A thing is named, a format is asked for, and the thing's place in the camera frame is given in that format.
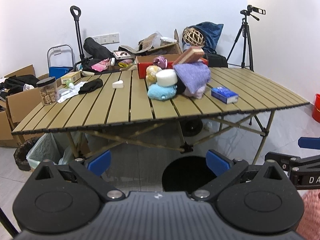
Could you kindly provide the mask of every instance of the red bucket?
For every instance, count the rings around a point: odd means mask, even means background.
[[[317,122],[320,122],[320,94],[316,94],[315,96],[315,106],[312,111],[312,117]]]

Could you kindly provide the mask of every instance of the tripod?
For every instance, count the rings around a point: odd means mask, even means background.
[[[242,33],[242,36],[244,38],[244,44],[243,44],[243,54],[242,54],[242,62],[241,62],[241,68],[245,68],[244,65],[245,62],[245,53],[246,53],[246,45],[247,45],[247,39],[248,39],[248,48],[249,48],[249,69],[253,71],[253,57],[252,57],[252,45],[251,45],[251,36],[250,36],[250,30],[249,30],[249,24],[247,22],[247,16],[252,16],[254,19],[259,21],[260,19],[254,15],[251,14],[251,12],[257,12],[260,14],[266,14],[266,10],[262,10],[256,7],[253,7],[252,5],[248,5],[247,10],[241,10],[240,14],[244,15],[244,18],[242,18],[242,24],[238,31],[238,34],[236,36],[235,42],[233,43],[233,46],[231,48],[231,51],[227,57],[227,61],[229,60],[231,53],[233,49],[235,48],[236,43],[239,40],[240,34]],[[249,125],[252,125],[252,118],[250,118]]]

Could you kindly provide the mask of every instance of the wooden slat tabletop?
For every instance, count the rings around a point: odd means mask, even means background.
[[[247,69],[210,68],[202,99],[177,95],[167,101],[150,100],[148,84],[137,71],[124,71],[82,78],[100,78],[103,86],[91,93],[74,96],[63,103],[39,104],[12,132],[30,134],[75,130],[98,130],[112,125],[200,118],[237,113],[258,113],[309,104],[281,85]],[[124,88],[114,90],[112,83],[123,80]],[[224,104],[211,96],[211,88],[225,86],[239,94],[235,104]]]

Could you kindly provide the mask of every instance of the black trash bin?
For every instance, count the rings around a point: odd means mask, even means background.
[[[162,173],[163,191],[191,194],[217,176],[207,167],[204,157],[186,156],[170,163]]]
[[[30,171],[30,165],[27,161],[27,154],[31,150],[31,148],[36,144],[36,142],[39,140],[40,137],[33,137],[28,140],[26,140],[21,146],[19,146],[14,154],[14,160],[16,162],[16,165],[18,168],[22,171]]]

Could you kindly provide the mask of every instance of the red box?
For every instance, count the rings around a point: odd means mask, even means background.
[[[137,64],[138,64],[138,74],[139,78],[146,78],[147,75],[147,67],[153,65],[154,58],[159,55],[150,55],[150,56],[137,56]],[[166,54],[163,55],[168,60],[167,68],[172,68],[172,63],[180,56],[180,54]],[[208,60],[201,58],[202,62],[208,65]]]

